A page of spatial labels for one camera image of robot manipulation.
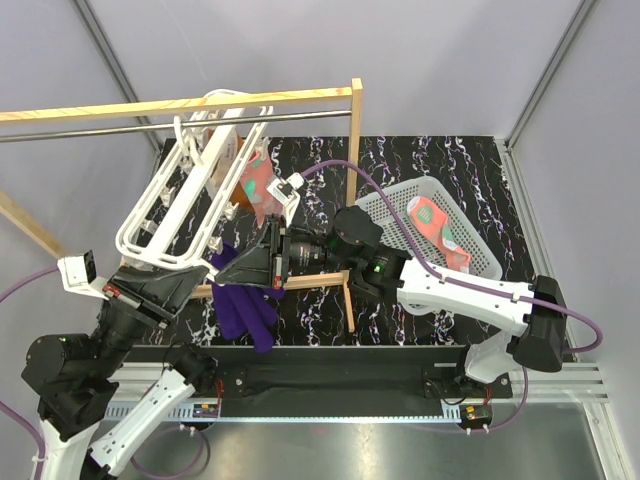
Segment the purple sock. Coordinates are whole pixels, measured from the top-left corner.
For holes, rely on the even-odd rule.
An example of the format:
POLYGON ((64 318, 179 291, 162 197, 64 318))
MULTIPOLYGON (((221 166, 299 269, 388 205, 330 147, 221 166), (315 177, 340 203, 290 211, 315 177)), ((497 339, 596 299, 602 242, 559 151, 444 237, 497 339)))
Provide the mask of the purple sock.
POLYGON ((254 350, 266 353, 275 345, 272 330, 278 322, 276 308, 270 300, 281 300, 284 289, 254 286, 211 284, 214 308, 221 334, 226 340, 237 340, 249 334, 254 350))

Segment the orange sock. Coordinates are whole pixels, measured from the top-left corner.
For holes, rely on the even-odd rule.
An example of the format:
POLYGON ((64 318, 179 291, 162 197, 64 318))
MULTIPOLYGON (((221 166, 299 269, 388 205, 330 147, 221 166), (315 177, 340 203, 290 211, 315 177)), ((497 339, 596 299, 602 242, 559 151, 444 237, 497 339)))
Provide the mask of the orange sock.
MULTIPOLYGON (((237 152, 241 149, 243 144, 244 144, 244 140, 241 138, 240 135, 236 134, 235 140, 231 143, 231 146, 232 146, 231 158, 224 159, 223 157, 220 157, 218 166, 216 167, 212 175, 212 180, 214 182, 215 187, 219 187, 220 184, 222 183, 222 180, 226 175, 226 172, 228 171, 229 162, 235 158, 235 156, 237 155, 237 152)), ((255 212, 255 209, 253 205, 250 203, 249 198, 247 197, 241 184, 237 184, 234 187, 233 193, 231 194, 231 197, 230 197, 230 202, 233 204, 237 204, 241 210, 245 210, 252 213, 255 212)))

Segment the white plastic clip hanger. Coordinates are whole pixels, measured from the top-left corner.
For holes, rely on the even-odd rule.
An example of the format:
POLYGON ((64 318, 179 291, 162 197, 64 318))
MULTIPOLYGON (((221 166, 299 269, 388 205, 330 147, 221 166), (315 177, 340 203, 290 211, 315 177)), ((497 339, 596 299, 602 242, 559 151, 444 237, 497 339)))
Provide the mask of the white plastic clip hanger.
POLYGON ((231 201, 274 113, 264 94, 217 89, 174 113, 176 144, 156 171, 115 237, 128 260, 169 270, 205 264, 204 251, 220 243, 212 235, 223 217, 235 216, 231 201), (201 194, 210 204, 182 253, 169 251, 201 194))

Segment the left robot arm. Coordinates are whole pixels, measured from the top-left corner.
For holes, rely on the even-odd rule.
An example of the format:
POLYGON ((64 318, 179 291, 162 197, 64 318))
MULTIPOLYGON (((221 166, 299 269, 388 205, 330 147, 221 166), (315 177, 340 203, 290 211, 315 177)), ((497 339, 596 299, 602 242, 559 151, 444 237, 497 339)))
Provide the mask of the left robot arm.
POLYGON ((44 451, 37 479, 116 479, 168 414, 192 395, 208 394, 216 361, 194 344, 168 353, 166 367, 136 406, 107 434, 94 436, 118 390, 112 377, 153 327, 175 319, 208 270, 142 271, 120 267, 97 275, 91 255, 57 263, 68 292, 98 297, 106 309, 91 334, 51 334, 33 341, 22 379, 38 395, 44 451))

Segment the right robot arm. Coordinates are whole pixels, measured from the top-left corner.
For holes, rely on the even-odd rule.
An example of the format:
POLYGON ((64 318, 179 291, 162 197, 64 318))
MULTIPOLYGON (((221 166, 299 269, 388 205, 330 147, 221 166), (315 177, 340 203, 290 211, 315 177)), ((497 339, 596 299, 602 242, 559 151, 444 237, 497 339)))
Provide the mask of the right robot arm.
POLYGON ((291 268, 345 269, 353 295, 404 308, 447 310, 498 328, 491 338, 467 347, 454 384, 476 396, 518 367, 557 373, 563 366, 565 304, 557 282, 499 282, 421 263, 409 252, 382 242, 383 229, 357 206, 340 209, 330 231, 314 234, 288 227, 276 216, 263 224, 253 244, 216 273, 227 286, 284 287, 291 268))

